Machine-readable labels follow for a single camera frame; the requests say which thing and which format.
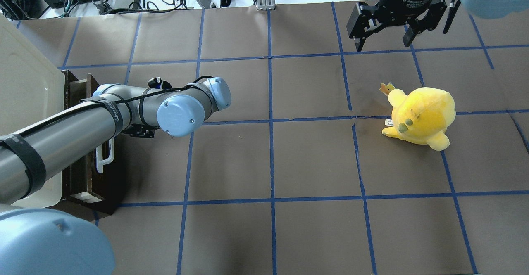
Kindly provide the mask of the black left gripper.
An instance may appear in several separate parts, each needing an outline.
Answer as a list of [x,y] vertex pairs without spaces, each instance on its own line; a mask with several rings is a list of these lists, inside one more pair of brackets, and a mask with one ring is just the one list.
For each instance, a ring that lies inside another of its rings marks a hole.
[[157,127],[143,124],[131,124],[122,133],[131,138],[154,138]]

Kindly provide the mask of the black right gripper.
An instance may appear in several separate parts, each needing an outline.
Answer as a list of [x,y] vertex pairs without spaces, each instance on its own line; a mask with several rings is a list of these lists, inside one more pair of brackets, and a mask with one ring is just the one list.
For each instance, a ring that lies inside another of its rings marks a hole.
[[416,36],[435,30],[447,10],[445,0],[378,0],[376,4],[357,2],[346,31],[355,40],[357,52],[363,51],[365,40],[387,27],[407,26],[403,44],[410,47]]

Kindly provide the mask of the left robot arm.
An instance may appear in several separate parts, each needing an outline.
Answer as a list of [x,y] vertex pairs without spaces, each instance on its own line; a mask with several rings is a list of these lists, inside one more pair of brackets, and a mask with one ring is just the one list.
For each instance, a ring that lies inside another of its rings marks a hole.
[[121,133],[145,126],[187,136],[231,104],[221,77],[167,89],[104,84],[78,105],[2,136],[2,275],[112,274],[113,247],[98,226],[64,211],[14,203]]

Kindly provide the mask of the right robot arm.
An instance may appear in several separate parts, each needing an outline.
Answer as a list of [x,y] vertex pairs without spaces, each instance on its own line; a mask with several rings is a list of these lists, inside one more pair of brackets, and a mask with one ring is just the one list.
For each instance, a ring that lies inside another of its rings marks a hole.
[[403,44],[409,47],[419,34],[435,30],[445,13],[448,17],[443,32],[447,33],[461,5],[476,17],[498,19],[527,10],[528,4],[529,0],[378,0],[375,5],[358,2],[346,30],[360,52],[372,34],[387,27],[406,26]]

